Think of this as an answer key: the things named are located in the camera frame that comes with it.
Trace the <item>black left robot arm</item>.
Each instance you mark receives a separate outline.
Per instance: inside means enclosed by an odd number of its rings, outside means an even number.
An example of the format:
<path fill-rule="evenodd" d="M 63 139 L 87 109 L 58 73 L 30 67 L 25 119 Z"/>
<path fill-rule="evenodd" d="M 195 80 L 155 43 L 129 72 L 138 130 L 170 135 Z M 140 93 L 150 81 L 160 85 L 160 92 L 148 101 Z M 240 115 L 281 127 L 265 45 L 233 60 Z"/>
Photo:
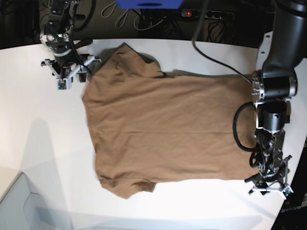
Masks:
<path fill-rule="evenodd" d="M 251 102 L 241 105 L 233 118 L 233 137 L 237 146 L 250 152 L 249 164 L 257 174 L 246 179 L 252 192 L 277 192 L 286 199 L 293 193 L 288 184 L 289 157 L 283 156 L 284 126 L 290 122 L 291 99 L 297 95 L 295 68 L 304 58 L 307 46 L 307 3 L 304 0 L 278 0 L 270 37 L 271 46 L 262 67 L 253 72 Z M 255 111 L 256 144 L 248 148 L 239 140 L 237 120 L 247 107 Z"/>

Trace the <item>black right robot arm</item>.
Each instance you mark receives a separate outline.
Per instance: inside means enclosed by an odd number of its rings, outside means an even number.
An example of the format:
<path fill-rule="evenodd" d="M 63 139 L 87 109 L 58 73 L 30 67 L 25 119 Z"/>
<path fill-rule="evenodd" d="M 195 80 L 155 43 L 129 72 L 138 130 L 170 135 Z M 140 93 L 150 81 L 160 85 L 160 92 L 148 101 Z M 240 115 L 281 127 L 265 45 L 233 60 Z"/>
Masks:
<path fill-rule="evenodd" d="M 57 90 L 71 88 L 73 78 L 78 75 L 79 82 L 86 82 L 92 75 L 89 66 L 101 59 L 91 54 L 79 54 L 77 49 L 93 43 L 91 38 L 84 38 L 74 43 L 73 33 L 83 30 L 94 14 L 96 1 L 91 1 L 89 15 L 77 14 L 78 0 L 49 0 L 47 22 L 41 29 L 40 42 L 54 59 L 45 59 L 41 66 L 50 68 L 56 77 Z"/>

